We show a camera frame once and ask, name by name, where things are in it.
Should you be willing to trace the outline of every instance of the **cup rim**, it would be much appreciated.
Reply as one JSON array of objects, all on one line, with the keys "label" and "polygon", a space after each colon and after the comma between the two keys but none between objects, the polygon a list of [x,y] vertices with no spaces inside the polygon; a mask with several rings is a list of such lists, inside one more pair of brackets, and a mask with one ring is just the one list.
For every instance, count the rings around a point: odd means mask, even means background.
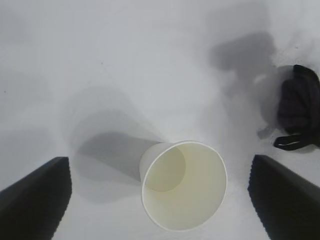
[{"label": "cup rim", "polygon": [[[162,156],[163,154],[165,154],[166,152],[168,152],[169,150],[177,147],[177,146],[180,146],[180,145],[184,145],[184,144],[198,144],[198,145],[202,145],[206,148],[209,148],[210,150],[214,151],[220,158],[221,162],[222,162],[222,165],[223,165],[223,169],[224,169],[224,173],[225,173],[225,189],[224,189],[224,193],[223,193],[223,198],[222,198],[222,201],[220,202],[219,206],[217,207],[217,209],[215,210],[215,212],[208,218],[206,219],[204,222],[196,225],[196,226],[193,226],[191,228],[187,228],[187,229],[182,229],[182,230],[175,230],[175,229],[170,229],[170,228],[167,228],[165,226],[162,226],[160,223],[158,223],[152,216],[151,214],[149,213],[149,211],[147,210],[146,208],[146,205],[145,205],[145,200],[144,200],[144,191],[145,191],[145,185],[146,185],[146,180],[147,180],[147,177],[148,177],[148,174],[150,172],[150,169],[152,168],[152,166],[154,165],[154,163],[158,160],[158,158],[160,156]],[[149,218],[152,220],[152,222],[154,224],[156,224],[157,226],[159,226],[160,228],[164,229],[164,230],[167,230],[169,232],[176,232],[176,233],[183,233],[183,232],[188,232],[188,231],[191,231],[191,230],[194,230],[200,226],[202,226],[203,224],[205,224],[209,219],[211,219],[213,217],[213,215],[215,215],[215,213],[220,209],[222,203],[224,202],[225,198],[226,198],[226,193],[227,193],[227,189],[228,189],[228,173],[227,173],[227,169],[226,169],[226,165],[225,165],[225,162],[223,160],[223,158],[221,157],[221,155],[211,146],[207,145],[207,144],[204,144],[200,141],[194,141],[194,140],[185,140],[185,141],[179,141],[179,142],[176,142],[176,143],[173,143],[170,147],[166,148],[164,151],[162,151],[161,153],[158,154],[158,156],[152,161],[152,163],[150,164],[150,166],[148,167],[145,175],[144,175],[144,178],[143,178],[143,181],[142,181],[142,185],[141,185],[141,202],[142,202],[142,206],[146,212],[146,214],[149,216]]]}]

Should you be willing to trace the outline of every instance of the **white paper cup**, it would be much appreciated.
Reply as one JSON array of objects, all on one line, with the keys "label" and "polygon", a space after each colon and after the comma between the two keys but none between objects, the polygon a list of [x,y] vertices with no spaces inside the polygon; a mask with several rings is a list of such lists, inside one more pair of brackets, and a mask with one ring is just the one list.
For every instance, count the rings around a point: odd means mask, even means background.
[{"label": "white paper cup", "polygon": [[206,222],[227,190],[220,155],[197,141],[158,143],[140,161],[141,199],[151,220],[168,231],[186,231]]}]

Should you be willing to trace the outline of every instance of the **black bag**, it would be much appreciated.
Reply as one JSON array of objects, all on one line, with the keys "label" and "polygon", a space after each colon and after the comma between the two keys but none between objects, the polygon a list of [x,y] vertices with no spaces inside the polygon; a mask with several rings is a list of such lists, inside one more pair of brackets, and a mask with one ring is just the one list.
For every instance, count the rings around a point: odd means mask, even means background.
[{"label": "black bag", "polygon": [[276,148],[293,151],[320,145],[320,82],[314,71],[293,66],[293,78],[282,84],[277,119],[291,136],[278,137]]}]

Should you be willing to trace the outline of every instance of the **black strap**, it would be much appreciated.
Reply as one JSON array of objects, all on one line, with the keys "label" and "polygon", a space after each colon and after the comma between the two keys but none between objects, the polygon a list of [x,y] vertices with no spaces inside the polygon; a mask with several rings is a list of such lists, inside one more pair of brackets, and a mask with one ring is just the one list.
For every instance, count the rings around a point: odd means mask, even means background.
[{"label": "black strap", "polygon": [[293,151],[301,149],[313,143],[315,143],[315,139],[313,137],[301,134],[278,137],[273,143],[273,146],[275,146],[278,149]]}]

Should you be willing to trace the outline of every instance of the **black fabric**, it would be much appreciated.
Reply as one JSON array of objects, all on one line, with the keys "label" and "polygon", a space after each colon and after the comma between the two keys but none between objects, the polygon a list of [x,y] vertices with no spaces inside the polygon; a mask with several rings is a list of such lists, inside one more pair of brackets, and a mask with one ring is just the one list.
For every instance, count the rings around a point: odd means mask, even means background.
[{"label": "black fabric", "polygon": [[67,157],[56,157],[0,192],[0,240],[50,240],[72,193]]},{"label": "black fabric", "polygon": [[320,188],[272,158],[253,159],[249,195],[271,240],[320,239]]},{"label": "black fabric", "polygon": [[320,82],[311,69],[293,66],[293,78],[282,84],[279,124],[294,137],[280,137],[274,146],[292,151],[320,144]]}]

